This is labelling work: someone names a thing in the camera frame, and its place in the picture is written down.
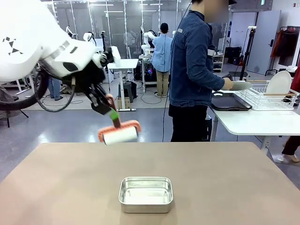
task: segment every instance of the person's hand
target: person's hand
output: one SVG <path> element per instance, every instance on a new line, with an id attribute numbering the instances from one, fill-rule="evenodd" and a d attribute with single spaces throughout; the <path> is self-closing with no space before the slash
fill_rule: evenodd
<path id="1" fill-rule="evenodd" d="M 221 88 L 221 90 L 230 90 L 231 88 L 233 88 L 233 82 L 228 78 L 223 78 L 225 83 L 224 86 Z"/>

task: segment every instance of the khaki pants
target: khaki pants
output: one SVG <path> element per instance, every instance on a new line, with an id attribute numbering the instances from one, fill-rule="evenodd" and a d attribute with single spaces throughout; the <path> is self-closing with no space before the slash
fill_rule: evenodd
<path id="1" fill-rule="evenodd" d="M 168 81 L 169 81 L 169 71 L 159 72 L 156 71 L 157 77 L 157 96 L 167 96 L 168 94 Z"/>

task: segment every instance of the metal tray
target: metal tray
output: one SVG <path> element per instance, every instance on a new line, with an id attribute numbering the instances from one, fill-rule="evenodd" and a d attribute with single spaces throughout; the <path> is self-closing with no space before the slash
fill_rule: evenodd
<path id="1" fill-rule="evenodd" d="M 166 177 L 127 177 L 120 187 L 119 201 L 126 213 L 168 213 L 173 190 Z"/>
<path id="2" fill-rule="evenodd" d="M 252 106 L 233 93 L 212 93 L 212 108 L 217 111 L 248 111 Z"/>

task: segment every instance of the beige table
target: beige table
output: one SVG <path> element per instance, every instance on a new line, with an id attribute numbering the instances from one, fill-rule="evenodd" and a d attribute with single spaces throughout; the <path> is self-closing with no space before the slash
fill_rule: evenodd
<path id="1" fill-rule="evenodd" d="M 121 212 L 127 176 L 171 179 L 168 214 Z M 0 225 L 295 225 L 300 192 L 252 143 L 49 143 L 0 184 Z"/>

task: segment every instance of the stainless steel container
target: stainless steel container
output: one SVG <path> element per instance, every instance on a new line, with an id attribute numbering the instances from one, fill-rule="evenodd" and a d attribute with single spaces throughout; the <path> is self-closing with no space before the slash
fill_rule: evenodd
<path id="1" fill-rule="evenodd" d="M 126 213 L 168 213 L 173 203 L 171 181 L 166 177 L 127 177 L 119 201 Z"/>

